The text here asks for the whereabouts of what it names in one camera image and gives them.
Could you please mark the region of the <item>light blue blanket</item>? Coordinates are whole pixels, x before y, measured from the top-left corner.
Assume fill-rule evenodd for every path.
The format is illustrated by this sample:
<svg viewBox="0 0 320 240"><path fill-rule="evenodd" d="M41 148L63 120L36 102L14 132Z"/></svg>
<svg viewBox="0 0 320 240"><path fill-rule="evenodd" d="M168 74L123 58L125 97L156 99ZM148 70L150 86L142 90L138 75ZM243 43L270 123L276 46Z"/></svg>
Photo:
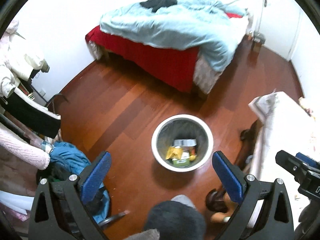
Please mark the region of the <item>light blue blanket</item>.
<svg viewBox="0 0 320 240"><path fill-rule="evenodd" d="M238 0L177 0L156 12L134 3L105 13L100 30L155 48L199 47L210 67L223 72L248 26L248 10Z"/></svg>

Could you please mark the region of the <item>yellow cigarette box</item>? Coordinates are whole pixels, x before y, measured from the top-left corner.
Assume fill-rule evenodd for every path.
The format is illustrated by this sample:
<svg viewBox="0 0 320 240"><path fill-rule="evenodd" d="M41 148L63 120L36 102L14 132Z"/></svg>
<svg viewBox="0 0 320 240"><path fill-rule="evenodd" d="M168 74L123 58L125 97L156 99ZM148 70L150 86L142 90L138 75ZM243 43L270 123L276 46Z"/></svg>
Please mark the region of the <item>yellow cigarette box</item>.
<svg viewBox="0 0 320 240"><path fill-rule="evenodd" d="M190 154L189 152L183 152L180 159L172 159L172 164L175 167L185 167L192 164L197 158L197 155Z"/></svg>

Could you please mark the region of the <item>blue jacket on floor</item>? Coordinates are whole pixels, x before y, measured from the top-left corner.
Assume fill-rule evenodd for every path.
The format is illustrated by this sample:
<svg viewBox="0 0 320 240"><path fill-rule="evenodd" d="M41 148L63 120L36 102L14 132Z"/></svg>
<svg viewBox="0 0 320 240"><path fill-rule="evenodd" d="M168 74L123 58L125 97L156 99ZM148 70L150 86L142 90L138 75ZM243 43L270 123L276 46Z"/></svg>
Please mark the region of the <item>blue jacket on floor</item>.
<svg viewBox="0 0 320 240"><path fill-rule="evenodd" d="M45 170L38 170L36 182L46 178L50 182L64 181L72 174L79 175L91 162L84 153L68 142L55 142L50 152L50 163ZM97 223L103 221L108 214L110 198L101 184L95 198L86 204L89 213Z"/></svg>

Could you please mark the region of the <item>floral patterned tablecloth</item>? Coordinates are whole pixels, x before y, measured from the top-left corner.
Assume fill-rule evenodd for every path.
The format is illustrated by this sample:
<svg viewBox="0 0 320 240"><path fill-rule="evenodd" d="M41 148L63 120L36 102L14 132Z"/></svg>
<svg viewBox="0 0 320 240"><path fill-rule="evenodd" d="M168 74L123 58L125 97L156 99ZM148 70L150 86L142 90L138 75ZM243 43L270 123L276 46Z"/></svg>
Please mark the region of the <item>floral patterned tablecloth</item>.
<svg viewBox="0 0 320 240"><path fill-rule="evenodd" d="M255 144L250 174L260 181L284 181L289 196L293 226L310 203L298 192L299 184L293 175L276 163L276 154L284 150L291 155L301 153L319 161L319 122L310 117L285 92L275 92L253 99L250 109L262 122Z"/></svg>

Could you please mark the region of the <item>red bed sheet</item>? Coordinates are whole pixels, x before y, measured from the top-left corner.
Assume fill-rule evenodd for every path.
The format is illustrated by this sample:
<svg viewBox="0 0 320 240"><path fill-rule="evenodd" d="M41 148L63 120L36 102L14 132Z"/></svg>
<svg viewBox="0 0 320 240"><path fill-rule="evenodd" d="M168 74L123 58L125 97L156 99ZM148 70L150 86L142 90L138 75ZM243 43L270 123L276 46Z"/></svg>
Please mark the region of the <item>red bed sheet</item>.
<svg viewBox="0 0 320 240"><path fill-rule="evenodd" d="M209 93L224 72L214 71L200 55L199 47L186 50L155 48L104 33L100 30L100 24L86 34L85 40L96 57L100 57L99 50L104 48L134 62L155 78L181 92L188 93L193 85L198 85L204 93Z"/></svg>

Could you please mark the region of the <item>white round trash bin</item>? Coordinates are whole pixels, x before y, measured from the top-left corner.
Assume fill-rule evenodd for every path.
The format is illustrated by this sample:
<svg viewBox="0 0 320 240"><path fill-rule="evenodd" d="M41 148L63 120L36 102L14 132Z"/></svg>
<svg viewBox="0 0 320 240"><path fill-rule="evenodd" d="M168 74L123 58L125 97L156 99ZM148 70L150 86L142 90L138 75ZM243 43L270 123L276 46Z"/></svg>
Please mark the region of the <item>white round trash bin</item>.
<svg viewBox="0 0 320 240"><path fill-rule="evenodd" d="M214 138L200 118L179 114L165 119L155 129L151 149L156 161L174 172L190 172L206 163Z"/></svg>

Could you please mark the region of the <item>pink knitted cloth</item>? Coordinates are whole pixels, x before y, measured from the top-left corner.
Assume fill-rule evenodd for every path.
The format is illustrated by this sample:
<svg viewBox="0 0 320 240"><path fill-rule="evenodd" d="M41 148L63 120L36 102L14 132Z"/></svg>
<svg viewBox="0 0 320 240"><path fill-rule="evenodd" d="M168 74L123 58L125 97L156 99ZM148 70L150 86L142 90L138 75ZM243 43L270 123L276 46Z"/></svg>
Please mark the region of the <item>pink knitted cloth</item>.
<svg viewBox="0 0 320 240"><path fill-rule="evenodd" d="M3 124L1 124L1 146L39 170L46 169L50 163L48 153L29 145Z"/></svg>

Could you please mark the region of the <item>black garment on bed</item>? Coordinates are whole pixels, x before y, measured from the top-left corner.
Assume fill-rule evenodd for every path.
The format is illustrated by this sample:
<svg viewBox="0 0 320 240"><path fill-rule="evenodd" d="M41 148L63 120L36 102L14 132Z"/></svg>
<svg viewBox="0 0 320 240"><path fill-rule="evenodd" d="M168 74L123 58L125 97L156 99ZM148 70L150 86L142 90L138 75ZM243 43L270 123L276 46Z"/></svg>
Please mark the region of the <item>black garment on bed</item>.
<svg viewBox="0 0 320 240"><path fill-rule="evenodd" d="M151 9L152 12L157 12L160 8L168 8L176 5L177 0L147 0L140 2L140 5L146 9Z"/></svg>

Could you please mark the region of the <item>white puffer jacket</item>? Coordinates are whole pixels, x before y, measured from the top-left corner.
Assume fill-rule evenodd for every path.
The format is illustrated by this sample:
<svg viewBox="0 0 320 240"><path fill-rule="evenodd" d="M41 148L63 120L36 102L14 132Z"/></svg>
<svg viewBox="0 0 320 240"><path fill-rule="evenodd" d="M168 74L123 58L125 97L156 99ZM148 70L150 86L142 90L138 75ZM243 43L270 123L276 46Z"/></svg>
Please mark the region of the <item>white puffer jacket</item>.
<svg viewBox="0 0 320 240"><path fill-rule="evenodd" d="M31 80L39 72L49 72L49 65L40 51L18 33L18 20L12 20L1 37L1 97L10 97L21 89L33 97Z"/></svg>

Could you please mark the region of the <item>grey white box in bin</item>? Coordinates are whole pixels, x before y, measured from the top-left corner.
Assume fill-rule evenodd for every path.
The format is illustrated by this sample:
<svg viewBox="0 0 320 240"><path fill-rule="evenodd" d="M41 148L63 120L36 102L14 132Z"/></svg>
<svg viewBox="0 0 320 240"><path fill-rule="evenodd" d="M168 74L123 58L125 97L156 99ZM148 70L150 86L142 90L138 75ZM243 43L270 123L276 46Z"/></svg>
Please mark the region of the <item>grey white box in bin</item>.
<svg viewBox="0 0 320 240"><path fill-rule="evenodd" d="M195 147L197 145L196 139L176 139L173 142L173 146L177 147Z"/></svg>

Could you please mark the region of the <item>white yellow wrapper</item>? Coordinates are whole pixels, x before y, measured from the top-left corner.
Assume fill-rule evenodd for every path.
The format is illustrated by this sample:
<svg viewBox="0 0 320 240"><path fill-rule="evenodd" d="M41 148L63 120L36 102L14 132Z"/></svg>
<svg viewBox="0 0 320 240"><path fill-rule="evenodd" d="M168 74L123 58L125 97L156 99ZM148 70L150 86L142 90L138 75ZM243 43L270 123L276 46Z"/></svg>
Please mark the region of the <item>white yellow wrapper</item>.
<svg viewBox="0 0 320 240"><path fill-rule="evenodd" d="M183 154L183 148L181 148L180 146L171 146L169 147L165 159L169 160L169 159L177 159L180 160Z"/></svg>

